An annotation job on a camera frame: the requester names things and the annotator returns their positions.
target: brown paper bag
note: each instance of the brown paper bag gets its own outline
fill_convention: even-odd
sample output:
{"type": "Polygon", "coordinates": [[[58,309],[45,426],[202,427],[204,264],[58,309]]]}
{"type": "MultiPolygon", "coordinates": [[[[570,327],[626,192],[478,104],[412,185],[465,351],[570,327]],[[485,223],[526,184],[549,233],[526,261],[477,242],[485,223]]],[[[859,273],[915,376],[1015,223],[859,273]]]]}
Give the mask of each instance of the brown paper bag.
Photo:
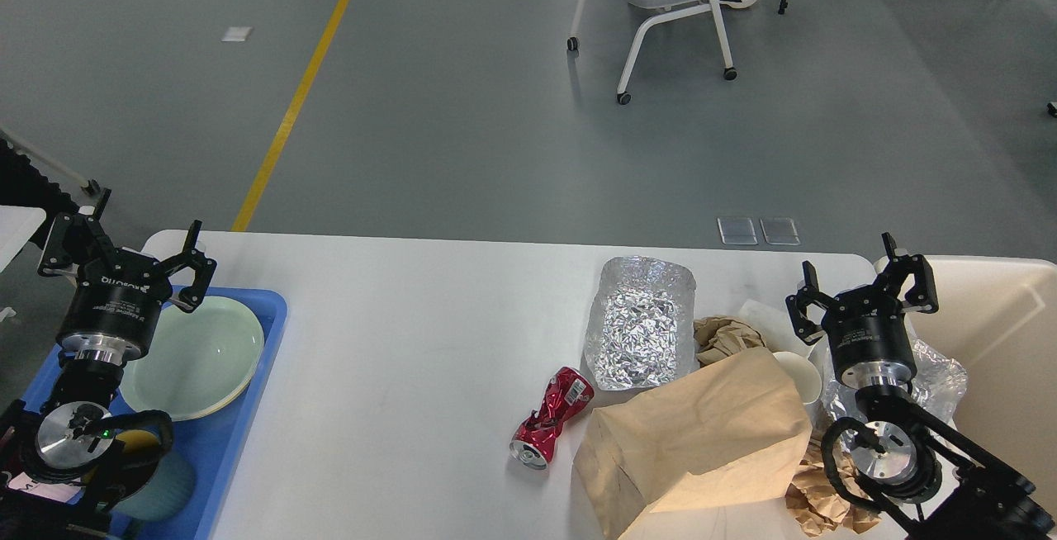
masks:
{"type": "Polygon", "coordinates": [[[596,409],[573,465],[615,540],[651,513],[785,495],[810,436],[793,380],[756,348],[596,409]]]}

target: gray floor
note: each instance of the gray floor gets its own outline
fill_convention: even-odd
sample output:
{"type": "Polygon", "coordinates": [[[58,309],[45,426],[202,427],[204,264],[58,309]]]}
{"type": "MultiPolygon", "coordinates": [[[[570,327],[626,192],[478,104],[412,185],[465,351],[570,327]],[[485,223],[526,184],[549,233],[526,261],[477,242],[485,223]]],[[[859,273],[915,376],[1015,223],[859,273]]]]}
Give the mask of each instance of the gray floor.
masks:
{"type": "MultiPolygon", "coordinates": [[[[0,0],[0,123],[113,187],[117,243],[227,228],[335,1],[0,0]]],[[[777,2],[726,14],[729,83],[710,18],[654,29],[618,107],[618,0],[577,55],[575,0],[352,0],[251,230],[721,247],[717,217],[793,217],[804,250],[1057,260],[1057,0],[777,2]]],[[[31,255],[4,397],[69,296],[31,255]]]]}

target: white paper cup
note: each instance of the white paper cup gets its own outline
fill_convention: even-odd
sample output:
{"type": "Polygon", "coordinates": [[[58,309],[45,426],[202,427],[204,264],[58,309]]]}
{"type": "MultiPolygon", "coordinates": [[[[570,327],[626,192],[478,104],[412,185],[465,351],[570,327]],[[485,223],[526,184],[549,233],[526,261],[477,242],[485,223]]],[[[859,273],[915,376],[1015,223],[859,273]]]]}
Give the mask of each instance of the white paper cup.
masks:
{"type": "Polygon", "coordinates": [[[775,359],[778,360],[782,371],[793,378],[796,391],[800,394],[800,402],[806,406],[818,399],[822,393],[822,377],[811,360],[793,352],[776,352],[775,359]]]}

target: blue tray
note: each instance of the blue tray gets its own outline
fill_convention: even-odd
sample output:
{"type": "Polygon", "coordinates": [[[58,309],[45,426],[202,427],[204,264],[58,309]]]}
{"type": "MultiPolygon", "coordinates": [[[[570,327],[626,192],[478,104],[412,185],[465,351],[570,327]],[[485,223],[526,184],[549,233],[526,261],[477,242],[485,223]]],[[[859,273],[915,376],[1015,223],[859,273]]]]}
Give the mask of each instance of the blue tray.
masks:
{"type": "MultiPolygon", "coordinates": [[[[136,536],[140,540],[206,540],[209,537],[282,339],[286,300],[278,293],[254,288],[209,288],[207,296],[227,297],[248,306],[264,330],[264,350],[249,385],[234,402],[204,418],[173,423],[173,449],[193,466],[198,482],[187,506],[168,520],[144,523],[136,536]]],[[[59,348],[55,347],[23,394],[26,410],[38,410],[48,399],[60,371],[55,358],[58,351],[59,348]]],[[[133,412],[119,394],[111,403],[110,411],[113,414],[133,412]]],[[[110,533],[120,536],[128,524],[129,518],[114,514],[110,533]]]]}

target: white table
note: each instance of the white table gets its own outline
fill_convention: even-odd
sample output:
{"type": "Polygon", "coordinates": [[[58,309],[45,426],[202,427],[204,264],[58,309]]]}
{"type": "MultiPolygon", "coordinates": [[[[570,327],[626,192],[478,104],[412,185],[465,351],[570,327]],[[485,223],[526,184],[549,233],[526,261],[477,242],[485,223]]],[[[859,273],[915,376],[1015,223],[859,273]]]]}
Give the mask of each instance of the white table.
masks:
{"type": "Polygon", "coordinates": [[[0,272],[22,250],[47,217],[41,208],[0,206],[0,272]]]}
{"type": "MultiPolygon", "coordinates": [[[[145,250],[173,254],[185,235],[157,232],[145,250]]],[[[223,540],[598,539],[572,473],[586,417],[565,429],[546,472],[513,461],[507,444],[548,378],[580,365],[605,261],[652,255],[689,266],[699,317],[749,298],[782,308],[805,259],[827,292],[874,276],[857,255],[256,232],[200,242],[219,262],[214,284],[272,288],[289,304],[214,533],[223,540]]],[[[781,499],[654,522],[646,537],[803,538],[781,499]]],[[[904,536],[885,521],[863,538],[904,536]]]]}

